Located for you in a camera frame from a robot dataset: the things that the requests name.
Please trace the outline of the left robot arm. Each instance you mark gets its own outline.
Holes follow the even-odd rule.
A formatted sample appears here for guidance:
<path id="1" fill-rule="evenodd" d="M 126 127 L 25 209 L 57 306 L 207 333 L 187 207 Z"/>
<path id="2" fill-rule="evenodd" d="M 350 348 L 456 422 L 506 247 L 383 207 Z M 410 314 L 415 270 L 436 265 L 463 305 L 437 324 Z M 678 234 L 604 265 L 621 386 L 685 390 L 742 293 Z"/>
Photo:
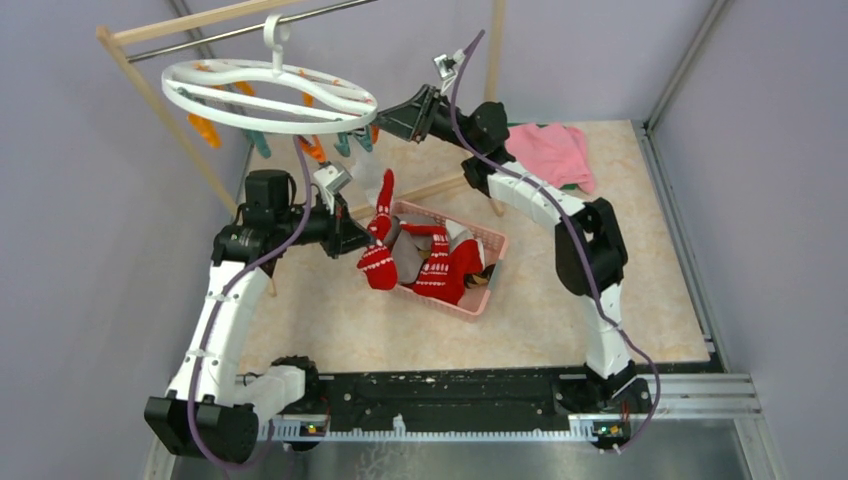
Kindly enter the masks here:
<path id="1" fill-rule="evenodd" d="M 251 381 L 237 378 L 239 360 L 286 248 L 318 244 L 337 258 L 372 241 L 341 195 L 350 180 L 344 168 L 323 166 L 298 204 L 288 172 L 256 170 L 246 177 L 237 219 L 213 240 L 204 304 L 184 360 L 165 395 L 149 397 L 145 406 L 146 423 L 169 453 L 244 464 L 273 417 L 288 406 L 303 414 L 319 404 L 317 370 L 308 358 L 280 360 Z"/>

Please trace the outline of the red patterned sock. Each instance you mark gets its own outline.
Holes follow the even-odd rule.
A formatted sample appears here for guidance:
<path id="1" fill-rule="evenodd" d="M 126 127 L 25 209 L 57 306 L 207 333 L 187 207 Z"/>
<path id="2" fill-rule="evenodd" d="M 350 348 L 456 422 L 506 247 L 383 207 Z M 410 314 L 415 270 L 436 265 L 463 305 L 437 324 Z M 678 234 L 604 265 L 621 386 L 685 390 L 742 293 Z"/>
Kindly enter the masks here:
<path id="1" fill-rule="evenodd" d="M 374 241 L 367 246 L 357 263 L 357 268 L 374 290 L 389 291 L 398 284 L 396 263 L 385 243 L 392 229 L 391 205 L 394 185 L 394 173 L 391 169 L 386 169 L 377 196 L 375 215 L 367 226 L 367 231 Z"/>
<path id="2" fill-rule="evenodd" d="M 435 226 L 412 225 L 402 222 L 400 227 L 410 234 L 430 235 L 430 255 L 425 260 L 418 278 L 410 288 L 423 297 L 443 301 L 448 276 L 449 238 L 444 224 Z"/>

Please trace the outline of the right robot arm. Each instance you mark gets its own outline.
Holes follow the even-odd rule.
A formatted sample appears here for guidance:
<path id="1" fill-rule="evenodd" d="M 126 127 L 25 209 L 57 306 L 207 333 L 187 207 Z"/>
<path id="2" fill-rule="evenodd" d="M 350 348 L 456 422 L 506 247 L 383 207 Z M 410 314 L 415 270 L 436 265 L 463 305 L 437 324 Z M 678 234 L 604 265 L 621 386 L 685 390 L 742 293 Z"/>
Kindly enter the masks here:
<path id="1" fill-rule="evenodd" d="M 483 102 L 464 114 L 453 96 L 423 85 L 411 99 L 381 110 L 375 124 L 408 142 L 435 137 L 463 148 L 470 155 L 463 174 L 472 189 L 513 207 L 552 235 L 557 277 L 581 300 L 587 328 L 586 379 L 572 406 L 652 417 L 658 398 L 633 360 L 648 356 L 622 327 L 628 252 L 612 204 L 604 198 L 579 200 L 523 167 L 507 150 L 510 132 L 501 102 Z"/>

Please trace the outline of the grey sock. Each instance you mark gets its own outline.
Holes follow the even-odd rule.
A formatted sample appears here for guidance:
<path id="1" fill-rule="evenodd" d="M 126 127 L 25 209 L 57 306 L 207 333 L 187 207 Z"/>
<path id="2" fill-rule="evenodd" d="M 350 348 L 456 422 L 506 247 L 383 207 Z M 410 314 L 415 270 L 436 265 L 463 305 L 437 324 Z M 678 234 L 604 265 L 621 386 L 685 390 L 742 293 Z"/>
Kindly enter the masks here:
<path id="1" fill-rule="evenodd" d="M 391 217 L 392 225 L 384 243 L 390 248 L 396 265 L 398 283 L 411 284 L 416 281 L 425 262 L 422 252 L 429 252 L 432 238 L 430 235 L 410 234 L 400 227 L 402 222 L 412 225 L 435 226 L 431 217 L 419 214 L 397 214 Z"/>

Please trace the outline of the brown argyle sock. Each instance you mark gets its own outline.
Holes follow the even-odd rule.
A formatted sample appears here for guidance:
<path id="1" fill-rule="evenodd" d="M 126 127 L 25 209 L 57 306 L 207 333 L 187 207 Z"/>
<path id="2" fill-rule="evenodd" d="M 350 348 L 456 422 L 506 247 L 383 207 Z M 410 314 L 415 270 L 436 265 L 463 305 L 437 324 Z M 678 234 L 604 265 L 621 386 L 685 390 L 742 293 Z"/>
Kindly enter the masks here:
<path id="1" fill-rule="evenodd" d="M 464 276 L 464 286 L 466 289 L 473 289 L 487 286 L 493 277 L 496 265 L 491 264 L 477 273 L 469 273 Z"/>

